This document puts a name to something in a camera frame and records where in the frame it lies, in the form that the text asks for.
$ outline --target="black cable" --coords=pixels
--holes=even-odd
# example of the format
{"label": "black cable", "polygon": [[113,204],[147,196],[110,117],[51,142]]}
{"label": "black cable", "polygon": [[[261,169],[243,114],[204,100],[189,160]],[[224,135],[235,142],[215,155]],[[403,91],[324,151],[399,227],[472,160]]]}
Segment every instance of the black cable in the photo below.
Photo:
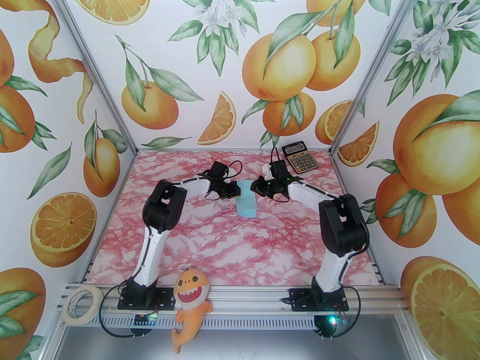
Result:
{"label": "black cable", "polygon": [[[145,253],[144,253],[144,257],[142,258],[142,262],[139,266],[139,269],[137,270],[137,272],[132,276],[132,278],[135,278],[135,276],[137,276],[140,271],[142,270],[142,267],[143,265],[145,264],[145,260],[146,260],[146,257],[147,257],[147,252],[149,251],[149,245],[150,245],[150,235],[152,234],[152,229],[149,225],[147,225],[147,228],[148,228],[148,231],[149,231],[149,239],[148,239],[148,242],[147,242],[147,247],[145,249]],[[125,285],[127,285],[128,283],[128,280],[124,280],[122,281],[122,283],[118,284],[118,285],[115,285],[113,286],[112,288],[110,288],[106,294],[103,296],[103,299],[102,301],[100,302],[100,306],[98,308],[98,321],[100,322],[100,326],[102,327],[103,331],[105,331],[106,333],[108,333],[110,336],[114,337],[114,338],[119,338],[119,339],[125,339],[125,338],[135,338],[137,337],[137,335],[135,334],[116,334],[116,333],[113,333],[111,331],[109,331],[107,329],[107,327],[103,324],[103,321],[102,321],[102,307],[103,307],[103,303],[105,302],[105,299],[107,298],[108,294],[111,293],[111,291],[113,291],[115,288],[118,288],[120,289],[120,287],[123,287]]]}

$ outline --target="blue towel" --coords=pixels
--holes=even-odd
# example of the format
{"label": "blue towel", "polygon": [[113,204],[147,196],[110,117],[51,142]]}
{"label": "blue towel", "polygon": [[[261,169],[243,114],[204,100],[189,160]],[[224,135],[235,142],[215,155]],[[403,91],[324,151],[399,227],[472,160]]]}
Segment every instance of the blue towel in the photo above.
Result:
{"label": "blue towel", "polygon": [[257,200],[255,192],[250,190],[253,180],[237,180],[237,185],[241,189],[241,196],[235,198],[237,204],[237,213],[244,218],[257,217]]}

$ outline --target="pink marble surface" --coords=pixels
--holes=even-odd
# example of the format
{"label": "pink marble surface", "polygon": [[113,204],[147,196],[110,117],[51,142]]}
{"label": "pink marble surface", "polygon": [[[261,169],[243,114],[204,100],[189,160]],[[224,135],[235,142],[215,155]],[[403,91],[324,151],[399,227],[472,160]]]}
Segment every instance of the pink marble surface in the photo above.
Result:
{"label": "pink marble surface", "polygon": [[[312,185],[340,194],[325,151],[314,151],[320,167],[302,175]],[[118,284],[137,265],[144,224],[142,208],[160,179],[193,177],[214,160],[240,160],[237,180],[253,180],[269,161],[266,151],[141,151],[94,260],[88,283]],[[159,264],[159,283],[175,283],[180,270],[194,266],[215,285],[307,285],[325,252],[318,214],[300,202],[288,204],[257,196],[257,218],[238,216],[234,199],[207,201],[203,195],[185,203],[180,223],[171,231]],[[345,284],[377,285],[367,254],[353,260]]]}

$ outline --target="calculator display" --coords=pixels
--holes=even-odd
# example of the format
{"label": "calculator display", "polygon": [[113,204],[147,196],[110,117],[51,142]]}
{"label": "calculator display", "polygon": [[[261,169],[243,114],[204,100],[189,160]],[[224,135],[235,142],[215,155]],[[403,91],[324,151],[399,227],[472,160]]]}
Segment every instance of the calculator display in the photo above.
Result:
{"label": "calculator display", "polygon": [[303,151],[304,149],[305,147],[302,144],[299,144],[299,145],[294,145],[293,147],[285,148],[285,152],[288,155],[291,155],[292,153]]}

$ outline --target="calculator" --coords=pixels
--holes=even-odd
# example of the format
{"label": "calculator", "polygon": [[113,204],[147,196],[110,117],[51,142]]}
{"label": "calculator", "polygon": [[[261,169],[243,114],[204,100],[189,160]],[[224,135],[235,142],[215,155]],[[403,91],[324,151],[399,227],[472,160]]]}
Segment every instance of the calculator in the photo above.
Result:
{"label": "calculator", "polygon": [[319,167],[319,164],[302,141],[282,147],[283,154],[296,173],[305,173]]}

